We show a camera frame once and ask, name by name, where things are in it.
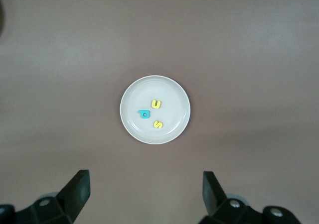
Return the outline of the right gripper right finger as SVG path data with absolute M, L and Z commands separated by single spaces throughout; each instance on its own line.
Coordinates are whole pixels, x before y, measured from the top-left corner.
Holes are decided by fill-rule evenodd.
M 208 215 L 203 224 L 261 224 L 263 216 L 239 197 L 228 197 L 211 171 L 203 172 L 202 197 Z

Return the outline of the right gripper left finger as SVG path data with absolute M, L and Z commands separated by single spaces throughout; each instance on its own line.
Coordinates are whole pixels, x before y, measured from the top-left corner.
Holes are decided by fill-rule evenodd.
M 17 224 L 72 224 L 89 199 L 89 171 L 80 170 L 54 197 L 16 213 Z

